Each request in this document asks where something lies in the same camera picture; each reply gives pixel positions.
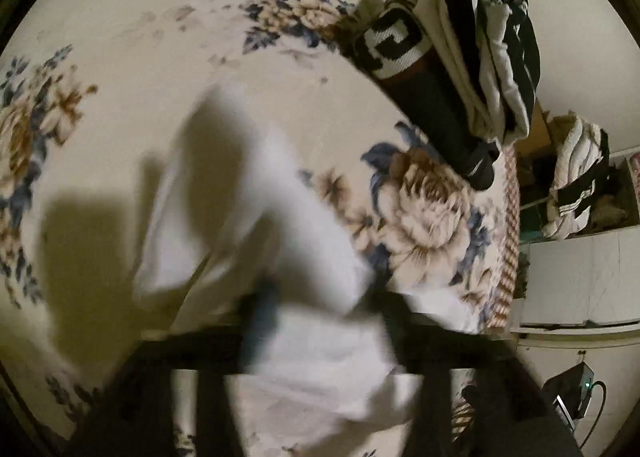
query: stack of folded clothes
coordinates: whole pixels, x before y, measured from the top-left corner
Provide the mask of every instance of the stack of folded clothes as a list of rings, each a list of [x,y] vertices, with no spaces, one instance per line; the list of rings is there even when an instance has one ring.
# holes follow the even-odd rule
[[[339,25],[371,76],[475,190],[529,134],[540,54],[527,0],[361,0]]]

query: black cable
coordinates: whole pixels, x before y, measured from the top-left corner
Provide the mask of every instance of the black cable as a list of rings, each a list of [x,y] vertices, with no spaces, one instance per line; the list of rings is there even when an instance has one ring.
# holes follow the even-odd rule
[[[18,404],[18,408],[20,408],[24,416],[27,418],[27,421],[29,421],[29,423],[31,424],[31,427],[36,432],[36,435],[38,436],[40,443],[44,446],[44,448],[46,448],[46,450],[51,455],[56,457],[59,456],[60,454],[58,450],[53,447],[53,445],[51,444],[47,436],[44,435],[40,427],[40,423],[38,423],[38,420],[33,416],[33,414],[31,413],[31,410],[29,410],[29,407],[22,399],[20,392],[18,392],[18,389],[15,387],[14,383],[11,380],[11,377],[9,377],[9,373],[6,371],[1,361],[0,361],[0,377],[2,377],[2,380],[4,381],[6,387],[9,389],[9,392],[14,397],[15,402]]]
[[[593,433],[593,430],[596,428],[596,425],[598,424],[598,421],[600,420],[600,416],[602,415],[602,411],[604,410],[604,403],[607,400],[607,386],[602,382],[602,381],[596,381],[590,389],[590,394],[593,393],[593,387],[595,387],[596,385],[599,385],[602,388],[602,404],[600,405],[600,411],[598,412],[597,416],[596,416],[596,420],[593,422],[593,426],[591,426],[591,429],[589,430],[589,433],[587,434],[587,437],[584,438],[584,441],[582,441],[582,444],[580,445],[580,449],[582,449],[582,447],[587,444],[587,441],[589,440],[589,437],[591,437],[591,434]]]

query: white wall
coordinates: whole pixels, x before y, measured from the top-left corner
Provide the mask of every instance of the white wall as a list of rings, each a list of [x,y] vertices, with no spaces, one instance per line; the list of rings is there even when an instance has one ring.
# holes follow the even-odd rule
[[[609,132],[611,151],[640,145],[640,49],[607,0],[529,0],[545,110],[572,110]]]

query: bedsheet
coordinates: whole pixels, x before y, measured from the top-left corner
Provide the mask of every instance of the bedsheet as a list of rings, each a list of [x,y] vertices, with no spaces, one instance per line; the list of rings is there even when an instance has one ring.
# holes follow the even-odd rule
[[[514,157],[476,193],[337,51],[357,0],[37,0],[0,57],[0,358],[49,443],[99,401],[149,315],[132,275],[170,142],[213,82],[241,81],[299,154],[300,177],[393,285],[446,285],[469,331],[505,325],[518,238]],[[425,242],[425,231],[429,231]],[[456,376],[456,392],[469,379]],[[391,456],[367,426],[232,380],[249,455]],[[175,442],[193,455],[194,376],[175,376]],[[458,399],[454,431],[471,419]]]

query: bed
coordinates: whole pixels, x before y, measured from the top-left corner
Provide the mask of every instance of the bed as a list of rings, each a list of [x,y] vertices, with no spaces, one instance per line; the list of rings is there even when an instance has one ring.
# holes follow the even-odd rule
[[[412,166],[427,171],[433,193],[396,212],[410,222],[420,220],[412,210],[436,207],[468,235],[462,252],[450,234],[430,249],[450,257],[468,330],[504,328],[517,264],[513,151],[494,164],[487,192],[446,166],[434,171],[414,155],[415,130],[322,32],[358,0],[296,0],[292,13],[279,1],[37,0],[2,53],[0,357],[49,447],[64,447],[141,332],[166,320],[134,306],[132,275],[172,138],[213,82],[247,85],[260,101],[252,118],[285,132],[309,191],[359,249],[384,245],[398,280],[428,268],[400,256],[419,242],[375,205],[380,166],[407,160],[399,192]],[[468,375],[457,379],[459,392]],[[232,386],[251,456],[392,456],[406,429],[342,430],[250,377]],[[192,387],[193,376],[177,374],[180,455],[194,452]],[[454,432],[471,420],[457,406]]]

